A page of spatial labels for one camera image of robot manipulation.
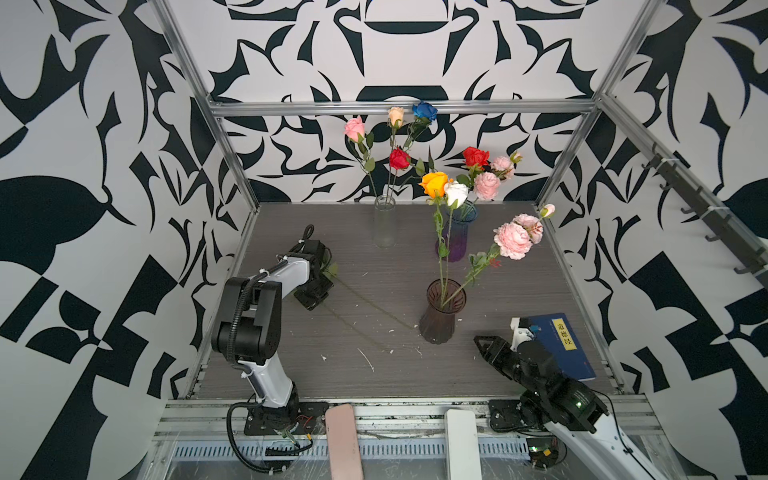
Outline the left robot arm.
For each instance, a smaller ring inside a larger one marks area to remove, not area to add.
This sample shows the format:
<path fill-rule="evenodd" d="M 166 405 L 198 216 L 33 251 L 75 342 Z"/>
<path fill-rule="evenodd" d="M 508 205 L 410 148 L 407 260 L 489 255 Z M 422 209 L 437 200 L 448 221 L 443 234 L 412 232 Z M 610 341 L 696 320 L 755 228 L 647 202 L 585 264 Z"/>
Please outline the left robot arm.
<path fill-rule="evenodd" d="M 246 401 L 230 405 L 225 416 L 227 440 L 236 459 L 246 468 L 263 475 L 285 472 L 294 460 L 313 448 L 293 437 L 298 426 L 300 402 L 296 384 L 286 374 L 278 355 L 282 336 L 282 301 L 291 294 L 308 311 L 328 297 L 333 282 L 326 270 L 332 254 L 312 237 L 309 224 L 298 242 L 277 256 L 277 264 L 249 277 L 233 277 L 225 283 L 219 310 L 210 337 L 211 349 L 221 354 L 228 365 L 239 371 L 253 394 Z M 267 448 L 266 456 L 278 460 L 256 462 L 237 445 L 233 416 L 247 413 L 246 423 L 257 431 L 277 433 L 288 440 L 287 450 Z"/>

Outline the pink rose stem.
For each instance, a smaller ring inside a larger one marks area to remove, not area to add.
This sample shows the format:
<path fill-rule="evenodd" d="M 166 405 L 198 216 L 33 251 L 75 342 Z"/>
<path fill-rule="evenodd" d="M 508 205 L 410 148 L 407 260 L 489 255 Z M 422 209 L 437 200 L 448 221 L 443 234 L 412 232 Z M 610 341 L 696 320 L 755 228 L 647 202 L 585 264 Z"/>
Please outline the pink rose stem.
<path fill-rule="evenodd" d="M 373 177 L 373 172 L 376 168 L 376 160 L 372 154 L 374 145 L 373 135 L 366 132 L 364 121 L 360 117 L 354 117 L 346 122 L 344 135 L 346 142 L 354 151 L 358 163 L 366 174 L 373 199 L 377 200 L 379 192 Z"/>

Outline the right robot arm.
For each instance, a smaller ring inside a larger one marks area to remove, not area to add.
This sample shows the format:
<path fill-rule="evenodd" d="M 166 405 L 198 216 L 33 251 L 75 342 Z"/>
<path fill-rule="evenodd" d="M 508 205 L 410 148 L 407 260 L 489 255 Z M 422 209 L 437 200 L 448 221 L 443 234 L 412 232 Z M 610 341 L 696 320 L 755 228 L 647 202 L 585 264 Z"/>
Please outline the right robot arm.
<path fill-rule="evenodd" d="M 496 433 L 546 431 L 557 441 L 556 458 L 541 449 L 532 464 L 549 468 L 567 452 L 600 479 L 664 479 L 621 429 L 609 396 L 566 375 L 555 356 L 537 340 L 514 347 L 500 336 L 478 335 L 480 357 L 495 371 L 524 388 L 517 400 L 489 402 L 490 428 Z"/>

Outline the clear glass vase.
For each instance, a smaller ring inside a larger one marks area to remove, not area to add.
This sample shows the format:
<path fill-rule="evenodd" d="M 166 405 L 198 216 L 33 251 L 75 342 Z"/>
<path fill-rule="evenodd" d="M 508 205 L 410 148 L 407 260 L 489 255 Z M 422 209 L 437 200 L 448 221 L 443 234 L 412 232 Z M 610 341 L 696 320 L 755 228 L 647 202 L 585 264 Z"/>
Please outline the clear glass vase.
<path fill-rule="evenodd" d="M 396 202 L 393 198 L 381 195 L 374 203 L 374 243 L 382 249 L 391 248 L 396 243 Z"/>

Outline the cream peach rose stem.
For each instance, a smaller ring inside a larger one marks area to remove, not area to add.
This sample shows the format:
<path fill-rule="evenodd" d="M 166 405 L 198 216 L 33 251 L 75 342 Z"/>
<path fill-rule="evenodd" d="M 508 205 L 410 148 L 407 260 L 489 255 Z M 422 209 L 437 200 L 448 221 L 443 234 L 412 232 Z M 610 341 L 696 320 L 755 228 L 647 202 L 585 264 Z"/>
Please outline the cream peach rose stem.
<path fill-rule="evenodd" d="M 398 148 L 397 145 L 397 132 L 404 123 L 405 111 L 402 107 L 391 107 L 388 111 L 388 125 L 390 128 L 390 154 Z M 386 196 L 388 199 L 392 198 L 393 189 L 393 176 L 395 168 L 392 166 L 391 160 L 388 160 L 388 182 L 386 187 Z"/>

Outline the orange rose stem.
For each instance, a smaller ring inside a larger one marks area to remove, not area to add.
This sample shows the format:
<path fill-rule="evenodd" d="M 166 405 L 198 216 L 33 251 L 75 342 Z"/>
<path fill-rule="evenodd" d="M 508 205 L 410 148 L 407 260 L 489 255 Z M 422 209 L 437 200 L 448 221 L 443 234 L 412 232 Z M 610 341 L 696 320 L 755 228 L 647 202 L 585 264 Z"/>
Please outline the orange rose stem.
<path fill-rule="evenodd" d="M 425 193 L 429 196 L 428 204 L 435 207 L 435 213 L 433 215 L 433 222 L 435 227 L 435 233 L 437 235 L 437 256 L 439 265 L 439 286 L 440 286 L 440 300 L 443 300 L 445 295 L 446 277 L 444 272 L 445 261 L 443 260 L 443 253 L 446 247 L 444 246 L 443 229 L 445 225 L 445 219 L 443 214 L 443 205 L 445 204 L 445 187 L 450 183 L 448 175 L 444 172 L 434 172 L 426 174 L 422 177 L 420 186 L 424 189 Z"/>

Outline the pink spray roses bunch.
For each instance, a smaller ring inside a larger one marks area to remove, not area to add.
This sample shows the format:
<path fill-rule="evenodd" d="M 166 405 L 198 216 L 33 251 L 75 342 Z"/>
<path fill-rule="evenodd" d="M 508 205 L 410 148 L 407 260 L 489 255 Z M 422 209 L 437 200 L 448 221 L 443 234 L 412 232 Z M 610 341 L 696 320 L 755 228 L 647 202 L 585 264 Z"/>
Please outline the pink spray roses bunch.
<path fill-rule="evenodd" d="M 501 184 L 514 175 L 517 165 L 523 156 L 514 152 L 511 156 L 490 158 L 491 171 L 484 173 L 475 180 L 474 193 L 478 200 L 491 201 L 499 191 Z"/>

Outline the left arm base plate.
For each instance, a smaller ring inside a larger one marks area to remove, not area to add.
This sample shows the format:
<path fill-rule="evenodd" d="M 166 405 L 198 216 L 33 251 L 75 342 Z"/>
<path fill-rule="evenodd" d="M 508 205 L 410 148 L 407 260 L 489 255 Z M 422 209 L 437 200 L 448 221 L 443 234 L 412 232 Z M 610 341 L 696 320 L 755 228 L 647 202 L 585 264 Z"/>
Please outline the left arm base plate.
<path fill-rule="evenodd" d="M 248 409 L 243 433 L 246 436 L 265 436 L 283 430 L 298 435 L 322 433 L 329 407 L 327 402 L 299 402 L 281 408 L 254 405 Z"/>

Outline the white rose stem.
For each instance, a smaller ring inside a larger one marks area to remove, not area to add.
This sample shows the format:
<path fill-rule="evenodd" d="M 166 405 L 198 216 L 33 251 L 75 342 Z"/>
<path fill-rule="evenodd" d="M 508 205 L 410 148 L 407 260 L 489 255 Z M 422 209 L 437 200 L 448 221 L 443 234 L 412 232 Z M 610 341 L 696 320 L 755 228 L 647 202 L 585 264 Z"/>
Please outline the white rose stem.
<path fill-rule="evenodd" d="M 456 182 L 453 179 L 450 179 L 450 183 L 445 187 L 446 201 L 444 205 L 449 209 L 450 212 L 452 212 L 456 210 L 458 207 L 461 207 L 466 202 L 468 195 L 469 195 L 469 190 L 467 186 L 459 182 Z M 446 247 L 443 253 L 444 255 L 443 260 L 445 261 L 445 264 L 447 262 L 447 260 L 445 259 L 447 254 L 448 254 L 448 248 Z M 449 278 L 447 277 L 446 272 L 445 272 L 445 277 L 446 277 L 445 283 L 447 286 L 447 280 Z"/>

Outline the red rose stem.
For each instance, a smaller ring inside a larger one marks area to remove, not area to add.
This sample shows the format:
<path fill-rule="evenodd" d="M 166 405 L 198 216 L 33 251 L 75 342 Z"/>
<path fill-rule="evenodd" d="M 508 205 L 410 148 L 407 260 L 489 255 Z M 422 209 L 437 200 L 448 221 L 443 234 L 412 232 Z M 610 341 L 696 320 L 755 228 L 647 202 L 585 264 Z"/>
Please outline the red rose stem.
<path fill-rule="evenodd" d="M 411 176 L 418 177 L 419 186 L 424 184 L 424 178 L 434 170 L 434 160 L 431 154 L 428 154 L 426 161 L 420 158 L 411 157 L 403 148 L 396 147 L 389 156 L 389 171 L 394 174 L 397 171 L 406 171 L 411 169 Z"/>
<path fill-rule="evenodd" d="M 467 147 L 462 152 L 465 173 L 457 177 L 457 181 L 468 187 L 470 193 L 475 189 L 475 180 L 484 173 L 491 171 L 490 152 L 475 147 Z"/>

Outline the blue rose stem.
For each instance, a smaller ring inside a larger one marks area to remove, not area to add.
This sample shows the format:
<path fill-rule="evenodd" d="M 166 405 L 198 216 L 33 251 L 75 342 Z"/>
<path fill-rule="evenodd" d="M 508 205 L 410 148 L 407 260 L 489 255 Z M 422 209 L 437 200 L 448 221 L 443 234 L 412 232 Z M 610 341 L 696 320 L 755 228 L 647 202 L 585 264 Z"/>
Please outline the blue rose stem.
<path fill-rule="evenodd" d="M 403 148 L 408 154 L 415 141 L 427 131 L 432 122 L 436 120 L 437 109 L 428 102 L 420 101 L 412 106 L 412 114 L 413 120 L 410 122 L 406 121 L 404 115 L 404 123 L 397 132 L 397 145 L 398 147 Z"/>

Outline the blue purple glass vase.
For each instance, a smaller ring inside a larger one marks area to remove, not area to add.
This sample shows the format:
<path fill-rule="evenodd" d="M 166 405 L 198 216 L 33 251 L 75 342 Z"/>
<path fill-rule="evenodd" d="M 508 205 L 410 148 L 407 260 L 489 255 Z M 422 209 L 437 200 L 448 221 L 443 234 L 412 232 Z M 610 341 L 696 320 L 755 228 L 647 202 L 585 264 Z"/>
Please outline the blue purple glass vase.
<path fill-rule="evenodd" d="M 469 229 L 477 218 L 477 208 L 473 202 L 466 201 L 452 212 L 445 205 L 441 205 L 440 213 L 443 217 L 441 237 L 448 248 L 445 259 L 450 263 L 458 262 L 467 253 Z"/>

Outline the dark pink glass vase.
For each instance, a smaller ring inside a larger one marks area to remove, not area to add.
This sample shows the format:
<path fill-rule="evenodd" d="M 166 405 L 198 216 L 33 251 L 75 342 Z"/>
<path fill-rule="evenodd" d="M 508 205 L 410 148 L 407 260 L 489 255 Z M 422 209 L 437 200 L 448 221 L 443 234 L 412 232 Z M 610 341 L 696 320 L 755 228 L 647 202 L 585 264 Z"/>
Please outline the dark pink glass vase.
<path fill-rule="evenodd" d="M 428 304 L 419 320 L 419 332 L 429 343 L 446 343 L 455 332 L 457 315 L 466 306 L 466 292 L 452 279 L 447 280 L 443 289 L 437 279 L 427 288 L 426 299 Z"/>

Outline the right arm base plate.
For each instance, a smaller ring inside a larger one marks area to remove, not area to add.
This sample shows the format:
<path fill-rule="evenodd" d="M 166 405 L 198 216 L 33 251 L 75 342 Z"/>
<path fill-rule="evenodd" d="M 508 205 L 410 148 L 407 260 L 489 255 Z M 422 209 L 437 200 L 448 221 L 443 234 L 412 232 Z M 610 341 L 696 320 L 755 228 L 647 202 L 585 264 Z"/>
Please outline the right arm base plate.
<path fill-rule="evenodd" d="M 548 418 L 539 406 L 527 398 L 490 400 L 489 425 L 497 433 L 542 431 Z"/>

